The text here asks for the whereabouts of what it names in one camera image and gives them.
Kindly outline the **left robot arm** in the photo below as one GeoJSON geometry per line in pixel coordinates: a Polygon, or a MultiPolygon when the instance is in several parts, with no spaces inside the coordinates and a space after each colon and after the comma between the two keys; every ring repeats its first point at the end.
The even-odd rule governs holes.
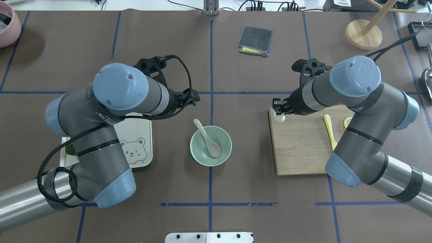
{"type": "Polygon", "coordinates": [[[107,64],[88,86],[46,107],[47,125],[70,140],[48,154],[36,178],[1,192],[1,232],[89,200],[107,208],[134,194],[134,175],[114,125],[132,112],[167,119],[200,100],[192,87],[181,95],[169,89],[165,65],[151,59],[107,64]]]}

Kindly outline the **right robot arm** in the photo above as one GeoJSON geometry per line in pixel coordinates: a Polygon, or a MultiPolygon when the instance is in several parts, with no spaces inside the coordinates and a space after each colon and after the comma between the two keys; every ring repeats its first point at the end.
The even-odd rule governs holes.
{"type": "Polygon", "coordinates": [[[274,98],[276,115],[310,115],[344,105],[354,112],[325,165],[325,172],[356,188],[372,186],[393,200],[431,216],[431,176],[382,152],[393,130],[406,129],[419,114],[417,101],[386,84],[375,62],[354,56],[333,67],[312,58],[292,66],[299,88],[285,99],[274,98]]]}

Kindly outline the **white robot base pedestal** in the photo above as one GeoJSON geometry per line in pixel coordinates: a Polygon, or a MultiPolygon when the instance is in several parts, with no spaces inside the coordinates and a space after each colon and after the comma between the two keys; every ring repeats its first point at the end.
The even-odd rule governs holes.
{"type": "Polygon", "coordinates": [[[169,233],[165,243],[253,243],[251,232],[191,232],[169,233]]]}

